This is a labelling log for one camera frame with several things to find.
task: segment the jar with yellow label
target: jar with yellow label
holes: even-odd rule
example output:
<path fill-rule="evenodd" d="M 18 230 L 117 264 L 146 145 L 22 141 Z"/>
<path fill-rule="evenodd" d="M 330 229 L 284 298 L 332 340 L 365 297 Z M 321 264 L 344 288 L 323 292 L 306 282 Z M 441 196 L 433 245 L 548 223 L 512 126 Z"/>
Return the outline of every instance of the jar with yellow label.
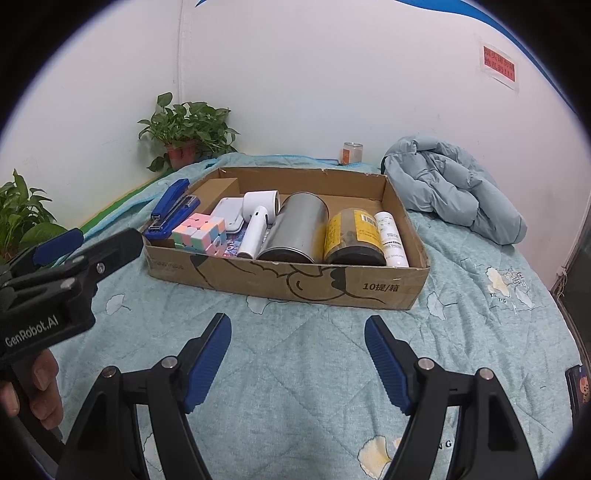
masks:
<path fill-rule="evenodd" d="M 358 208 L 341 210 L 332 217 L 326 228 L 324 261 L 384 267 L 386 259 L 375 218 Z"/>

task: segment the green strip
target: green strip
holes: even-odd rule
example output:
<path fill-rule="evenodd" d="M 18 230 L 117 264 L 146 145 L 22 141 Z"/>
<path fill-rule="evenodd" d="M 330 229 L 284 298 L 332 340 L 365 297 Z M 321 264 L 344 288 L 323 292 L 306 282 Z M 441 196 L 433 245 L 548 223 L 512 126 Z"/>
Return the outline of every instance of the green strip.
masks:
<path fill-rule="evenodd" d="M 125 202 L 127 202 L 127 200 L 129 200 L 132 196 L 134 196 L 134 195 L 138 194 L 139 192 L 143 191 L 146 187 L 149 187 L 155 181 L 158 181 L 158 180 L 163 179 L 164 177 L 170 175 L 172 172 L 173 172 L 173 169 L 172 168 L 168 168 L 168 170 L 165 171 L 159 177 L 156 177 L 154 180 L 151 180 L 148 183 L 146 183 L 145 185 L 142 185 L 141 187 L 135 189 L 133 192 L 129 192 L 127 195 L 125 195 L 124 197 L 120 198 L 116 202 L 111 203 L 106 209 L 101 210 L 93 218 L 91 218 L 84 225 L 82 225 L 80 227 L 80 230 L 82 230 L 83 233 L 87 233 L 88 230 L 90 230 L 95 225 L 97 225 L 108 214 L 110 214 L 110 213 L 114 212 L 115 210 L 117 210 L 117 208 L 119 208 L 121 205 L 123 205 Z"/>

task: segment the barcode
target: barcode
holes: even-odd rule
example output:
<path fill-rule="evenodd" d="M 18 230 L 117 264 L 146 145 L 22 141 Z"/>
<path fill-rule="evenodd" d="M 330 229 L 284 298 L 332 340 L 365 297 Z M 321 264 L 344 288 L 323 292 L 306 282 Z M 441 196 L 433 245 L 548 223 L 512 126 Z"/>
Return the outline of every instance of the barcode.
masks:
<path fill-rule="evenodd" d="M 373 218 L 371 218 L 371 217 L 368 217 L 367 215 L 364 215 L 363 213 L 361 214 L 361 219 L 362 219 L 364 222 L 371 223 L 371 224 L 372 224 L 374 227 L 376 227 L 376 228 L 378 227 L 378 225 L 375 223 L 375 220 L 374 220 Z"/>

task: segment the sign on wall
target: sign on wall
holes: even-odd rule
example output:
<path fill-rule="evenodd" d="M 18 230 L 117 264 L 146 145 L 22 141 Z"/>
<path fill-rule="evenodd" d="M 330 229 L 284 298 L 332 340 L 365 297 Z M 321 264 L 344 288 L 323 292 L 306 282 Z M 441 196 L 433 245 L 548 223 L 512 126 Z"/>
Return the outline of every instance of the sign on wall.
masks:
<path fill-rule="evenodd" d="M 495 80 L 517 90 L 515 61 L 509 55 L 487 44 L 480 45 L 480 68 Z"/>

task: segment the human hand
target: human hand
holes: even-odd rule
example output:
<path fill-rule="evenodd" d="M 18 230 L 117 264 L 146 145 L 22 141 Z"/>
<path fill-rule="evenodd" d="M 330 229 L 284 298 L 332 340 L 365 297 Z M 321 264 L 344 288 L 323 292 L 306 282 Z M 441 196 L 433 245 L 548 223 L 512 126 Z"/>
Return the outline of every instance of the human hand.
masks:
<path fill-rule="evenodd" d="M 57 427 L 64 417 L 56 379 L 59 369 L 53 354 L 49 350 L 43 350 L 33 363 L 31 371 L 33 383 L 39 390 L 30 400 L 31 411 L 47 430 Z M 18 415 L 20 405 L 12 384 L 0 382 L 0 403 L 9 417 Z"/>

